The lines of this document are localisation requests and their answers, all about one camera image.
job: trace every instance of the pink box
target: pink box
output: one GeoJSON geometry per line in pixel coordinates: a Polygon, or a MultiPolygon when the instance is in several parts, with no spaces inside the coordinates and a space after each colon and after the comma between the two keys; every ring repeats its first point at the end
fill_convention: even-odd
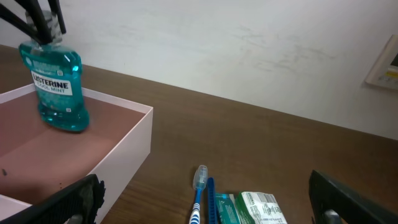
{"type": "Polygon", "coordinates": [[[150,153],[153,108],[83,89],[90,125],[44,123],[33,84],[0,95],[0,220],[88,174],[105,182],[100,223],[150,153]]]}

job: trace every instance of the toothbrush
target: toothbrush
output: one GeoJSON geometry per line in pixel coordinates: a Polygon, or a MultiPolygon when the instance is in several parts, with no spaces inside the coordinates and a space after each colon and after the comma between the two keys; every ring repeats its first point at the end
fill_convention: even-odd
{"type": "Polygon", "coordinates": [[[197,196],[195,197],[195,203],[193,204],[191,218],[189,219],[189,224],[199,224],[200,223],[200,198],[201,193],[206,187],[207,183],[207,167],[200,165],[195,176],[193,177],[193,189],[197,191],[197,196]]]}
{"type": "Polygon", "coordinates": [[[216,187],[214,178],[207,179],[207,209],[208,209],[208,223],[218,224],[217,222],[217,205],[216,205],[216,187]]]}

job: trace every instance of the wooden table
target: wooden table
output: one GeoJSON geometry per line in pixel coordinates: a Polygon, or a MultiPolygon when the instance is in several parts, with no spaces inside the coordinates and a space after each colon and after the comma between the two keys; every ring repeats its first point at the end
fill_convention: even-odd
{"type": "MultiPolygon", "coordinates": [[[[217,192],[274,194],[289,224],[311,223],[313,169],[398,213],[398,141],[90,66],[82,79],[154,107],[151,154],[103,223],[187,223],[200,164],[217,192]]],[[[0,92],[31,82],[0,46],[0,92]]]]}

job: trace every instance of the black tool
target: black tool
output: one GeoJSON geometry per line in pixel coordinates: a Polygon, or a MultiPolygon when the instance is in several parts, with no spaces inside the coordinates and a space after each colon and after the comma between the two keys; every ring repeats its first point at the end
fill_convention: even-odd
{"type": "MultiPolygon", "coordinates": [[[[52,42],[51,31],[47,26],[47,23],[44,19],[44,15],[42,9],[40,8],[37,0],[15,0],[19,5],[21,5],[26,12],[30,15],[35,25],[35,29],[29,27],[26,22],[12,13],[5,6],[0,4],[0,18],[9,22],[16,28],[23,31],[25,34],[30,36],[39,44],[49,44],[52,42]]],[[[49,5],[51,11],[55,13],[58,17],[58,22],[60,24],[61,33],[65,34],[67,32],[65,23],[63,21],[61,7],[59,0],[49,0],[49,5]]]]}
{"type": "Polygon", "coordinates": [[[98,209],[104,203],[104,182],[95,174],[53,194],[43,202],[9,217],[0,224],[93,224],[98,209]]]}
{"type": "Polygon", "coordinates": [[[398,223],[396,214],[315,170],[309,192],[316,224],[342,224],[341,218],[347,223],[398,223]]]}

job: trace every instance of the mouthwash bottle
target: mouthwash bottle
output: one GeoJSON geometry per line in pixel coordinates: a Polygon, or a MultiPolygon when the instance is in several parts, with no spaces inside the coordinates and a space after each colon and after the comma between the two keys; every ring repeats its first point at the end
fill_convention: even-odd
{"type": "MultiPolygon", "coordinates": [[[[88,126],[89,116],[81,92],[80,56],[74,50],[60,45],[62,33],[57,15],[50,11],[42,13],[52,42],[40,45],[32,39],[19,46],[22,60],[33,77],[39,98],[39,113],[42,120],[51,126],[67,131],[82,131],[88,126]]],[[[28,14],[27,24],[37,30],[28,14]]]]}

